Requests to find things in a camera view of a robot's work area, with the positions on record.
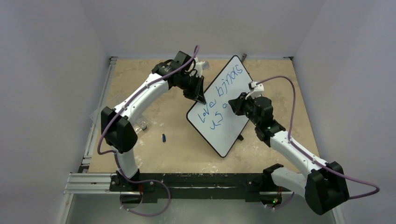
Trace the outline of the black framed whiteboard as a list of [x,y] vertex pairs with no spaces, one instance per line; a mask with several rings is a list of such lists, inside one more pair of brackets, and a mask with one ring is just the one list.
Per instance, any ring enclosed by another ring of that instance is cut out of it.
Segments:
[[237,55],[231,57],[204,91],[206,104],[195,103],[186,119],[203,139],[224,158],[242,133],[248,118],[233,113],[228,101],[248,92],[250,74]]

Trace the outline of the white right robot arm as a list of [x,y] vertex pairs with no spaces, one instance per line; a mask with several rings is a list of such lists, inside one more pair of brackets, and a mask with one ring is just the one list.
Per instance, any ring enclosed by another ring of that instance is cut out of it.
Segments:
[[328,163],[295,141],[274,119],[269,98],[252,98],[243,92],[228,103],[235,115],[246,116],[254,124],[260,141],[282,154],[299,171],[295,173],[281,165],[264,170],[262,183],[266,189],[285,187],[303,197],[318,215],[350,199],[342,166],[337,162]]

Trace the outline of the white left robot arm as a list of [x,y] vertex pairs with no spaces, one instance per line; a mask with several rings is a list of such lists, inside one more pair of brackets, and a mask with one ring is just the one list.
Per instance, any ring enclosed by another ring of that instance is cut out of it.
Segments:
[[185,98],[206,104],[202,73],[208,68],[208,62],[179,51],[174,59],[155,65],[144,83],[127,99],[112,108],[106,106],[102,109],[97,152],[114,155],[117,174],[126,190],[133,191],[142,182],[134,158],[133,148],[138,136],[133,125],[157,98],[172,87],[180,88]]

